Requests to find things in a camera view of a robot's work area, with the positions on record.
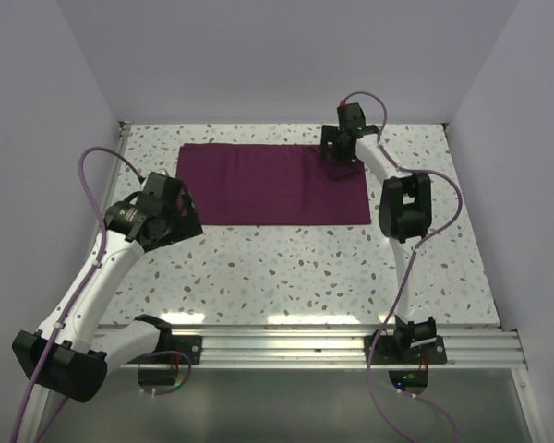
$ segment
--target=speckled surface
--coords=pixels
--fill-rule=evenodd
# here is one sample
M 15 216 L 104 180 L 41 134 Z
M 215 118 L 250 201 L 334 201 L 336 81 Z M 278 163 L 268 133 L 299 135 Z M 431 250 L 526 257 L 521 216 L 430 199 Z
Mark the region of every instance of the speckled surface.
M 134 125 L 126 156 L 144 172 L 174 174 L 184 143 L 319 143 L 316 125 Z M 388 147 L 406 166 L 455 178 L 441 126 L 387 127 Z M 205 235 L 144 256 L 102 318 L 125 324 L 148 313 L 176 324 L 375 324 L 397 292 L 394 258 L 377 225 L 380 185 L 367 174 L 369 226 L 205 226 Z M 125 168 L 114 198 L 137 188 Z M 451 189 L 432 178 L 433 226 L 455 209 Z M 432 240 L 429 302 L 439 323 L 498 325 L 465 210 Z

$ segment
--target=gray wall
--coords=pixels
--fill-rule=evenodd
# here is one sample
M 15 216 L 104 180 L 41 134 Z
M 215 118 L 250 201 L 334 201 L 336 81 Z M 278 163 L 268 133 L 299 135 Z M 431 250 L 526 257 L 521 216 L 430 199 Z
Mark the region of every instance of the gray wall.
M 116 133 L 57 4 L 0 2 L 0 442 L 26 381 L 12 340 L 54 308 L 87 253 L 95 221 L 78 156 Z M 108 164 L 87 162 L 98 195 Z
M 321 122 L 367 89 L 395 122 L 440 123 L 517 0 L 59 3 L 120 119 Z
M 521 0 L 450 124 L 502 323 L 554 437 L 554 0 Z

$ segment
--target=terrazzo pattern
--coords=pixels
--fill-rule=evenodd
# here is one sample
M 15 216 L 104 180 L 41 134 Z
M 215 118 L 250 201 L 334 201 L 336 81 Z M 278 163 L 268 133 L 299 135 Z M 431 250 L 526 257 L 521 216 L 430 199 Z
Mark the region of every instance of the terrazzo pattern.
M 126 156 L 145 173 L 175 173 L 184 143 L 319 143 L 316 125 L 134 125 Z M 395 126 L 384 138 L 406 166 L 455 171 L 441 126 Z M 114 199 L 137 189 L 125 167 Z M 394 258 L 378 219 L 380 185 L 367 174 L 369 226 L 204 226 L 205 235 L 150 252 L 132 269 L 102 318 L 142 313 L 175 324 L 375 324 L 397 292 Z M 433 227 L 456 198 L 432 177 Z M 466 210 L 429 244 L 426 292 L 438 323 L 498 325 Z

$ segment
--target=folded cloth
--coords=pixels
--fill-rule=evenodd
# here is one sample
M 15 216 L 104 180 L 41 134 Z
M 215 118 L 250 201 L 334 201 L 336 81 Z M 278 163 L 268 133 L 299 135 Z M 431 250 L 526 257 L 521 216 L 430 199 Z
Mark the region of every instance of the folded cloth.
M 176 176 L 202 224 L 370 224 L 363 163 L 321 162 L 317 146 L 186 144 Z

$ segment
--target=purple cloth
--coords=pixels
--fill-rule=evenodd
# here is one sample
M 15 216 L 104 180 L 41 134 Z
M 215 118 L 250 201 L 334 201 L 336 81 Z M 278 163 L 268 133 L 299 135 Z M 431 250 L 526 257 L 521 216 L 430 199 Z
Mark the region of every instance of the purple cloth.
M 202 224 L 370 224 L 363 163 L 321 162 L 317 146 L 186 144 L 176 176 Z

